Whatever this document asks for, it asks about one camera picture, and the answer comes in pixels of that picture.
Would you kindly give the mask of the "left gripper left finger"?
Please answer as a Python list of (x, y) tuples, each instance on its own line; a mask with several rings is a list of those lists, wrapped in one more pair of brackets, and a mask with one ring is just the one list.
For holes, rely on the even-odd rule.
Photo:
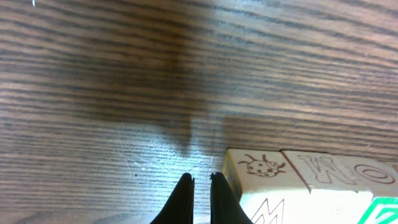
[(192, 224), (195, 179), (184, 173), (151, 224)]

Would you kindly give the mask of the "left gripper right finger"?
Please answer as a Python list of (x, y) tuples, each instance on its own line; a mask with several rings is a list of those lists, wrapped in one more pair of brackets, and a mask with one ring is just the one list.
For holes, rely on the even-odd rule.
[(221, 172), (211, 174), (211, 224), (252, 224)]

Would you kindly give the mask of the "white patterned block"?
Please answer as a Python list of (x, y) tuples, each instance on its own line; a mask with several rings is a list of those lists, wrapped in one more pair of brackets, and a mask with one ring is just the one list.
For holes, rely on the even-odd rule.
[(310, 192), (279, 151), (228, 149), (222, 173), (253, 223), (312, 223)]

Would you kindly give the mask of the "white letter A block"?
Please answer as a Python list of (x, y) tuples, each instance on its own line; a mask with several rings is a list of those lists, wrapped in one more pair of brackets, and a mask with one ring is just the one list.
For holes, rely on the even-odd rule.
[(309, 189), (309, 215), (315, 223), (359, 221), (373, 193), (336, 156), (291, 150), (282, 153)]

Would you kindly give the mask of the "green letter Z block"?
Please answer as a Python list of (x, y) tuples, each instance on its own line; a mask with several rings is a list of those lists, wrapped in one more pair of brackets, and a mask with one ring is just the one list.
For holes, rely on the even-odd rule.
[(358, 223), (397, 224), (396, 170), (365, 157), (338, 156), (338, 160), (373, 193), (373, 199)]

